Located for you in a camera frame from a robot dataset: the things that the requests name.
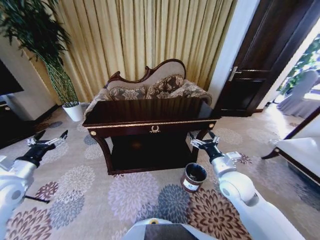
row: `curtain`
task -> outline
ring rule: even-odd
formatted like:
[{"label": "curtain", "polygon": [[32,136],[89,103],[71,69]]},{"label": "curtain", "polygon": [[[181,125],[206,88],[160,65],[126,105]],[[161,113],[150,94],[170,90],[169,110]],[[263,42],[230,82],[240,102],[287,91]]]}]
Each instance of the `curtain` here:
[{"label": "curtain", "polygon": [[170,58],[207,89],[234,7],[235,0],[60,0],[55,17],[71,38],[64,68],[79,100],[91,101],[117,71],[134,81]]}]

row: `small bin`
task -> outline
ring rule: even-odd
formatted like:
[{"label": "small bin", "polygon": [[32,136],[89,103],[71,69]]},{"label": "small bin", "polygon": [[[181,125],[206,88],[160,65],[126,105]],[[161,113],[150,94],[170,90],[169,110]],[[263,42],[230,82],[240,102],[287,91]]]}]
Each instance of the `small bin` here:
[{"label": "small bin", "polygon": [[198,163],[191,162],[185,167],[180,182],[186,191],[189,193],[195,193],[206,178],[206,169]]}]

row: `carpet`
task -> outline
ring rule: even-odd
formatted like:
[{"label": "carpet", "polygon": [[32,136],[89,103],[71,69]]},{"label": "carpet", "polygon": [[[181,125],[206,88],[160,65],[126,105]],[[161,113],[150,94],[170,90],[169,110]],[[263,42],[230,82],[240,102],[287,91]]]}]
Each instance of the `carpet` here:
[{"label": "carpet", "polygon": [[[213,132],[220,136],[222,152],[241,153],[239,172],[248,175],[306,239],[315,240],[320,236],[319,187],[281,157],[260,158],[271,151],[269,140],[284,138],[301,121],[271,108],[251,117],[223,117]],[[236,209],[220,193],[203,150],[197,162],[206,168],[208,179],[191,194],[180,185],[183,168],[108,175],[99,145],[82,122],[73,122],[61,108],[37,127],[46,129],[43,139],[49,140],[69,130],[66,143],[44,156],[27,192],[51,201],[25,199],[7,223],[6,239],[119,240],[135,222],[151,217],[190,224],[221,240],[251,239]],[[27,150],[26,141],[20,141],[0,149],[0,155],[14,159]]]}]

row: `drawer handle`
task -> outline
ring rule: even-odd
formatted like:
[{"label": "drawer handle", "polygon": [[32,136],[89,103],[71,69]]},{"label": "drawer handle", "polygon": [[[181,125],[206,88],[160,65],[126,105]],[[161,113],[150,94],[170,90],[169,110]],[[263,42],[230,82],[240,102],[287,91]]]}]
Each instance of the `drawer handle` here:
[{"label": "drawer handle", "polygon": [[159,126],[157,125],[157,126],[156,126],[156,129],[154,129],[154,127],[155,127],[155,126],[152,126],[152,127],[151,127],[150,133],[152,133],[152,134],[160,133]]}]

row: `white flower pot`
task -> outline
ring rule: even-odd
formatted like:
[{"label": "white flower pot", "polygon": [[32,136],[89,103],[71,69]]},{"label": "white flower pot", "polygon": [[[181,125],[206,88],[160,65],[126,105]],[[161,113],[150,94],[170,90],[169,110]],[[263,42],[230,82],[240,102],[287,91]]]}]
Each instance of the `white flower pot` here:
[{"label": "white flower pot", "polygon": [[69,115],[69,117],[74,122],[78,122],[78,121],[82,120],[82,118],[84,117],[80,104],[78,104],[76,106],[72,106],[72,107],[62,106],[62,108],[66,111],[66,113]]}]

